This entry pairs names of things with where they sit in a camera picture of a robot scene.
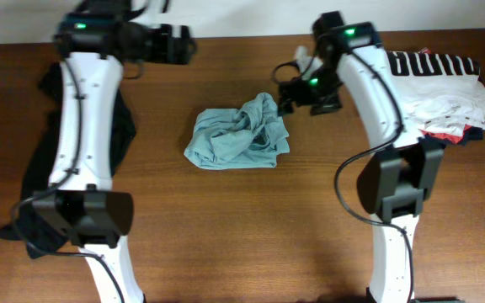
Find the light blue t-shirt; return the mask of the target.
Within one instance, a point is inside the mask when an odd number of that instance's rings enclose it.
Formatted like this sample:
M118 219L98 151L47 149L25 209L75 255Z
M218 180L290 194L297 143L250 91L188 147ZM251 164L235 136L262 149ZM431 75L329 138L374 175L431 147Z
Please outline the light blue t-shirt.
M185 157L205 170L274 168L290 152L278 106L260 93L239 109L206 109L195 121Z

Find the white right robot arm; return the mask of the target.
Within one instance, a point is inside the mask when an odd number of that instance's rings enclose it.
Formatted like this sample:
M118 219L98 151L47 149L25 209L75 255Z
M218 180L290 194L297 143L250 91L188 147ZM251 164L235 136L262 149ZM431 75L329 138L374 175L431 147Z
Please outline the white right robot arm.
M312 26L315 49L310 61L290 65L299 76L279 82L280 116L308 106L313 115L341 109L338 91L346 87L354 100L369 149L345 160L370 160L356 181L363 215L343 196L338 200L358 221L371 225L373 270L366 289L369 302L413 302L413 238L424 202L431 195L444 149L428 141L404 114L392 82L387 53L370 22L346 24L338 11L323 13Z

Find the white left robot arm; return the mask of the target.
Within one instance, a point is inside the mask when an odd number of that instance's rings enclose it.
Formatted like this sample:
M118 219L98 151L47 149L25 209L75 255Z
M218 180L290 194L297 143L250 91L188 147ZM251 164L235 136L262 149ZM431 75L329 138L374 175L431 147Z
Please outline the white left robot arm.
M128 248L130 194L113 189L110 145L127 62L186 65L196 51L187 26L158 24L166 1L86 1L60 22L62 113L56 160L34 210L85 258L103 302L143 302Z

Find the black white striped garment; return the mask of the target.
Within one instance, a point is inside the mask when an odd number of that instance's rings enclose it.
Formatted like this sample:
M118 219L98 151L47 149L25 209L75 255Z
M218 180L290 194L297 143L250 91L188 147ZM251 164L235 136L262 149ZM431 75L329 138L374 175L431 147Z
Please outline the black white striped garment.
M388 51L391 73L397 77L479 76L481 67L469 57Z

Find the white crumpled garment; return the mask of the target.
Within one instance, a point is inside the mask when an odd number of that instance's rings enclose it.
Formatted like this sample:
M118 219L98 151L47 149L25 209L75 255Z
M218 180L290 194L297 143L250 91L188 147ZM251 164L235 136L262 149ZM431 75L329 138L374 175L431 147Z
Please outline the white crumpled garment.
M392 75L392 82L403 113L420 130L453 136L460 136L468 125L485 130L485 86L480 75Z

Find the red garment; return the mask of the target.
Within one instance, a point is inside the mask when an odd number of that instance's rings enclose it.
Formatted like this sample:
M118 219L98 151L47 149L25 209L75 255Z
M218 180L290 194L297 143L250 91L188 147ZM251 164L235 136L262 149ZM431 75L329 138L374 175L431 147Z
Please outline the red garment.
M464 139L464 136L453 136L446 133L432 133L425 130L422 133L426 137L440 141L444 145L459 145Z

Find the black t-shirt with logo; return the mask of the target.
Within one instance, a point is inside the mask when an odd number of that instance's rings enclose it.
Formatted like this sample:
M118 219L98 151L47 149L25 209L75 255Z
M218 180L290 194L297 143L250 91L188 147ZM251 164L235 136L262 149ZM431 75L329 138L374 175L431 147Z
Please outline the black t-shirt with logo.
M45 132L40 138L22 178L21 199L26 199L33 193L44 191L48 187L60 136L62 84L61 65L58 63L51 64L46 74L38 82L38 89L54 101L56 109L47 116ZM117 168L123 162L135 136L136 126L133 117L121 93L118 92L115 97L109 146L109 167L112 175L116 174ZM32 205L20 208L17 227L29 242L39 248L39 251L35 251L31 247L26 247L26 251L32 259L41 258L46 253L55 253L69 241L68 237L62 235L38 215Z

